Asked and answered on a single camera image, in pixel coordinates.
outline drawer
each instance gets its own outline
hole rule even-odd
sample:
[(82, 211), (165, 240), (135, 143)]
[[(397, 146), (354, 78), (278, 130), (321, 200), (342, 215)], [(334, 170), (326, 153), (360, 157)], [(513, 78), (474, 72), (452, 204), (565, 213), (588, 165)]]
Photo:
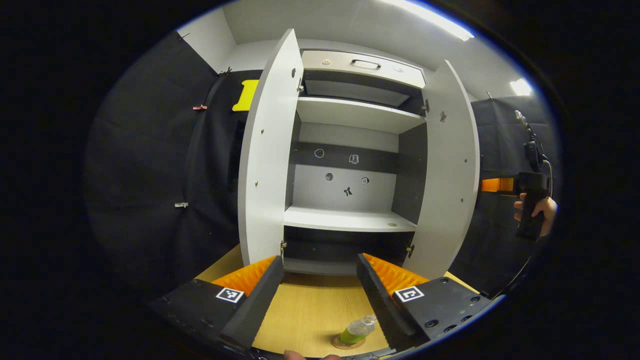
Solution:
[(424, 76), (417, 67), (376, 56), (331, 50), (304, 50), (302, 64), (308, 70), (365, 74), (415, 88), (424, 88)]

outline green liquid bottle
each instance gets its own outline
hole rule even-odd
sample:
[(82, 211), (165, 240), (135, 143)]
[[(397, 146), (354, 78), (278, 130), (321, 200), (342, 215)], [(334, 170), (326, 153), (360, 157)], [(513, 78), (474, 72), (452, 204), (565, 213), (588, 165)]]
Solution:
[(366, 338), (367, 335), (376, 329), (375, 323), (378, 321), (376, 315), (367, 315), (361, 320), (356, 320), (349, 324), (346, 329), (338, 337), (338, 342), (341, 345), (351, 346), (355, 345)]

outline cabinet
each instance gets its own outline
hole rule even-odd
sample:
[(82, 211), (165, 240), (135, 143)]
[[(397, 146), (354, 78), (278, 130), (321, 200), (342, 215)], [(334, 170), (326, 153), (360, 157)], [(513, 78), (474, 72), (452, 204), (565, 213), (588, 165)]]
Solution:
[[(446, 60), (423, 85), (422, 72), (402, 63), (328, 53), (301, 52), (290, 29), (260, 77), (240, 158), (244, 264), (283, 251), (287, 270), (353, 275), (355, 254), (369, 252), (442, 276), (479, 183), (476, 123), (460, 79)], [(313, 65), (327, 59), (331, 70)], [(323, 95), (309, 92), (314, 82)]]

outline bottle cap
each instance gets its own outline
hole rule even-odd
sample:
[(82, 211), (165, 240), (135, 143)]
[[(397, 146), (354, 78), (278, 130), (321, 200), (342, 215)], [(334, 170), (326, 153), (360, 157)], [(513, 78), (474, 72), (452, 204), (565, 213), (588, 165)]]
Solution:
[(367, 325), (373, 325), (377, 321), (378, 321), (378, 318), (376, 317), (376, 315), (367, 315), (367, 316), (362, 318), (362, 322), (367, 324)]

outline sticker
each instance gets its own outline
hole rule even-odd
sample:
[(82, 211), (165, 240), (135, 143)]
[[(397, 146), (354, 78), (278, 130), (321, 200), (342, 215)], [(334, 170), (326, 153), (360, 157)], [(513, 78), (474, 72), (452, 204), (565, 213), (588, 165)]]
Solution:
[(396, 294), (398, 295), (400, 300), (402, 300), (402, 302), (408, 302), (408, 301), (411, 301), (411, 300), (414, 300), (414, 299), (417, 299), (419, 297), (423, 297), (424, 296), (422, 291), (420, 291), (415, 286), (412, 286), (412, 287), (406, 288), (406, 289), (402, 289), (402, 290), (397, 290)]
[(236, 304), (240, 300), (242, 295), (244, 295), (243, 291), (233, 290), (233, 289), (230, 289), (230, 288), (223, 288), (216, 295), (216, 297), (218, 299), (220, 299), (220, 300), (226, 300), (226, 301), (233, 302), (234, 304)]

